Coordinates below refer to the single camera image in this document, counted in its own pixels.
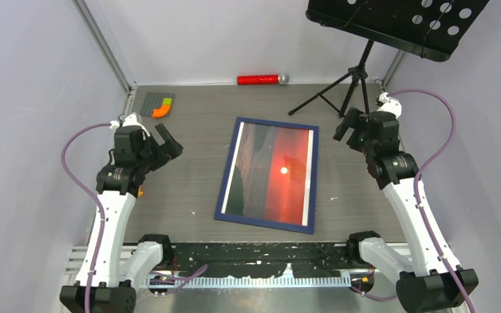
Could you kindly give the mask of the blue wooden picture frame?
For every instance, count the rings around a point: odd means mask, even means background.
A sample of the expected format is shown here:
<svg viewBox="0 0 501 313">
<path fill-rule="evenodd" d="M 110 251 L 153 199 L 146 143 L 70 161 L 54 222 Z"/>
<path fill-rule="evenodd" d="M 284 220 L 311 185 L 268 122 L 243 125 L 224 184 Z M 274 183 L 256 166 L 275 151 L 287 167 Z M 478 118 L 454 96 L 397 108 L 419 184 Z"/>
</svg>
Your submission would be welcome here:
<svg viewBox="0 0 501 313">
<path fill-rule="evenodd" d="M 238 117 L 215 220 L 312 234 L 320 129 Z"/>
</svg>

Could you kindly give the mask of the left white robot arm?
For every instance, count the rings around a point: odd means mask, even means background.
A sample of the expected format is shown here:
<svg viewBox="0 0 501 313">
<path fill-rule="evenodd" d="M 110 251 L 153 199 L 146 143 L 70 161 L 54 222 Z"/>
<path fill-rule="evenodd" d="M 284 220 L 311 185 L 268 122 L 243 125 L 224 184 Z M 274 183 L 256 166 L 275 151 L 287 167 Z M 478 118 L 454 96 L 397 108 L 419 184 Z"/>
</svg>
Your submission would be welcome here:
<svg viewBox="0 0 501 313">
<path fill-rule="evenodd" d="M 112 125 L 114 147 L 97 173 L 96 189 L 89 190 L 63 165 L 67 175 L 96 203 L 87 252 L 73 284 L 64 285 L 61 304 L 70 312 L 134 312 L 139 297 L 149 293 L 147 278 L 156 267 L 168 269 L 174 253 L 167 235 L 143 236 L 127 261 L 121 261 L 130 214 L 148 173 L 179 157 L 183 146 L 159 123 L 159 144 L 137 123 Z"/>
</svg>

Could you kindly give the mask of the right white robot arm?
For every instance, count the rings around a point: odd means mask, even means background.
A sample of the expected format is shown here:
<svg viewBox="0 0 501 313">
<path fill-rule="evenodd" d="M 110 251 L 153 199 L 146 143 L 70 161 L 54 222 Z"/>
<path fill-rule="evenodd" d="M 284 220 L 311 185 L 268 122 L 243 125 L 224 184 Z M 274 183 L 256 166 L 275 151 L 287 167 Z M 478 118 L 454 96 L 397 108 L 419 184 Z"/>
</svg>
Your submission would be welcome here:
<svg viewBox="0 0 501 313">
<path fill-rule="evenodd" d="M 394 285 L 406 312 L 431 312 L 461 306 L 479 284 L 449 249 L 426 199 L 414 157 L 399 147 L 397 115 L 351 108 L 333 136 L 362 153 L 367 169 L 395 211 L 410 257 L 391 248 L 375 231 L 349 235 L 346 259 L 354 267 L 372 265 Z"/>
</svg>

